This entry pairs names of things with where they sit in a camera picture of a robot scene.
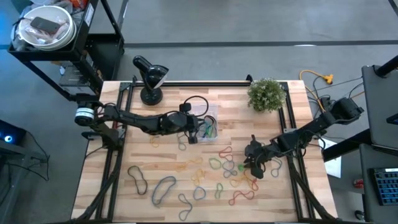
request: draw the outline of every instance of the gray floor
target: gray floor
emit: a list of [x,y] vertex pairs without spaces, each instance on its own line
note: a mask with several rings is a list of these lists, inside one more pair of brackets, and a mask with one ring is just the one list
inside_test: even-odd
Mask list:
[[[115,18],[123,0],[109,1]],[[18,18],[9,0],[0,1],[0,44],[8,44],[11,24]],[[111,32],[101,6],[90,32]],[[394,40],[398,18],[387,0],[129,0],[123,23],[126,43],[252,42],[309,40]],[[131,60],[143,55],[169,67],[169,80],[242,80],[273,77],[295,80],[303,69],[332,73],[334,83],[361,76],[363,65],[381,64],[398,52],[397,45],[329,47],[174,47],[126,49],[118,80],[138,75]],[[51,154],[49,182],[29,174],[12,214],[13,223],[47,223],[70,217],[87,141],[73,122],[76,104],[67,102],[5,50],[0,50],[0,119],[28,129]],[[38,63],[54,80],[57,67]],[[315,77],[305,75],[311,85]],[[333,99],[347,96],[361,81],[321,90]],[[318,88],[326,87],[319,80]],[[364,96],[355,98],[366,107]],[[334,126],[329,136],[348,138],[368,128],[366,113],[349,126]],[[356,155],[343,158],[354,170]],[[353,176],[330,177],[338,215],[355,220],[361,195],[341,190]],[[353,203],[345,203],[352,198]]]

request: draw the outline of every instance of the red rubber band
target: red rubber band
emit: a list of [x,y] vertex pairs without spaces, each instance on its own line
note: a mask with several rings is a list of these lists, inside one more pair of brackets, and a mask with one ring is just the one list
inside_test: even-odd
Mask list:
[[246,171],[247,171],[247,170],[248,170],[248,169],[246,169],[246,170],[243,171],[243,175],[244,175],[245,177],[247,177],[247,178],[251,181],[251,189],[254,190],[254,191],[259,190],[259,186],[257,185],[257,178],[250,179],[250,178],[246,175]]
[[226,160],[228,160],[228,161],[233,161],[234,160],[234,156],[232,155],[232,147],[231,146],[227,146],[225,149],[223,149],[223,150],[221,150],[219,153],[218,153],[218,156],[220,157],[220,158],[225,158]]
[[233,196],[233,198],[231,199],[231,200],[229,200],[228,201],[228,203],[229,203],[229,205],[234,205],[235,204],[235,199],[239,196],[239,195],[243,195],[243,197],[245,197],[246,199],[248,199],[248,200],[252,200],[253,198],[254,198],[254,191],[249,191],[248,193],[246,193],[246,194],[244,194],[244,193],[242,193],[242,191],[240,191],[240,190],[237,190],[237,191],[235,191],[234,192],[234,196]]

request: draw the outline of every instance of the red object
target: red object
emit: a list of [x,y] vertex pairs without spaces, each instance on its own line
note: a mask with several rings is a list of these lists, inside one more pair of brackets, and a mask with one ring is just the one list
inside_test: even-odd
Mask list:
[[247,170],[249,170],[249,169],[245,169],[245,170],[243,171],[243,175],[244,175],[247,179],[249,179],[249,180],[251,181],[251,189],[254,190],[254,191],[256,191],[256,190],[259,189],[259,186],[257,185],[257,178],[250,179],[250,178],[246,175],[246,171],[247,171]]
[[85,9],[88,0],[69,0],[72,2],[73,7],[79,7],[80,9]]
[[225,159],[228,160],[228,161],[233,161],[233,160],[234,160],[234,156],[232,155],[232,147],[231,147],[231,146],[228,146],[228,147],[226,147],[225,149],[221,150],[221,151],[218,153],[218,156],[219,156],[220,158],[225,158]]
[[248,200],[252,200],[254,198],[254,191],[249,191],[248,193],[244,194],[242,191],[237,190],[234,192],[234,197],[228,201],[229,205],[234,205],[235,204],[235,199],[239,196],[243,195],[243,197],[247,198]]
[[363,179],[354,180],[354,187],[356,189],[363,189]]

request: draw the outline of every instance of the wooden tabletop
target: wooden tabletop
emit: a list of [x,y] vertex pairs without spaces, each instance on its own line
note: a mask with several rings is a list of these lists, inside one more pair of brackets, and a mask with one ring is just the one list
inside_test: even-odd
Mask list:
[[[287,81],[289,84],[292,106],[298,127],[312,120],[310,105],[305,93],[302,81]],[[101,94],[102,103],[115,103],[118,97],[120,82],[105,82]],[[297,221],[290,183],[287,161],[282,159],[282,167],[278,177],[270,174],[272,169],[278,168],[276,162],[266,163],[264,178],[257,180],[259,190],[254,192],[254,198],[247,200],[242,195],[238,196],[234,205],[229,205],[234,192],[240,190],[244,193],[251,189],[247,182],[242,182],[238,187],[230,184],[231,178],[239,178],[243,173],[238,171],[236,177],[226,179],[223,170],[213,170],[209,165],[209,158],[219,158],[219,151],[227,146],[233,149],[233,160],[236,166],[242,164],[245,159],[244,148],[251,140],[251,134],[255,134],[258,141],[266,144],[270,138],[281,134],[277,111],[271,113],[257,113],[248,108],[247,87],[162,87],[164,98],[156,106],[146,106],[139,97],[140,88],[135,88],[130,112],[137,114],[159,114],[172,110],[178,110],[186,98],[193,95],[205,97],[210,104],[218,105],[218,139],[214,142],[205,142],[194,145],[186,143],[187,150],[178,149],[176,134],[161,136],[155,139],[159,144],[151,144],[150,136],[140,129],[128,127],[126,144],[124,146],[123,163],[118,186],[118,196],[114,211],[114,222],[180,222],[178,218],[182,210],[189,209],[189,205],[178,199],[179,194],[184,194],[193,205],[186,222],[275,222]],[[193,99],[191,103],[203,104],[200,99]],[[287,110],[285,118],[289,124]],[[101,141],[89,143],[87,153],[101,146]],[[100,189],[106,150],[102,149],[93,153],[85,160],[72,218],[81,215],[91,203]],[[190,163],[185,170],[177,167],[184,165],[189,160],[202,158],[201,164]],[[330,214],[336,217],[335,203],[331,194],[328,177],[322,155],[318,147],[308,147],[304,158],[310,188],[320,203]],[[133,178],[127,174],[131,166],[139,166],[148,182],[148,192],[145,195],[137,194],[137,187]],[[200,186],[206,190],[206,198],[194,200],[195,189],[192,176],[198,169],[205,171],[205,178],[200,179]],[[132,172],[137,178],[140,192],[145,185],[137,171]],[[151,196],[160,179],[174,176],[177,183],[171,187],[159,207],[153,206]],[[224,191],[221,198],[215,198],[216,185],[221,183]],[[165,192],[172,183],[164,182],[157,193],[156,198]],[[109,194],[104,204],[103,214],[108,211]],[[306,206],[303,193],[300,194],[303,210]]]

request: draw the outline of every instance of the green plant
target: green plant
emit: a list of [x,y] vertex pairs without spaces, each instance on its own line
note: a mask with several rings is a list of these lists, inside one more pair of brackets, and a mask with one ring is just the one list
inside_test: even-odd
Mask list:
[[258,112],[277,110],[282,107],[286,99],[286,92],[282,85],[271,78],[262,78],[252,82],[248,95],[248,106],[252,106]]

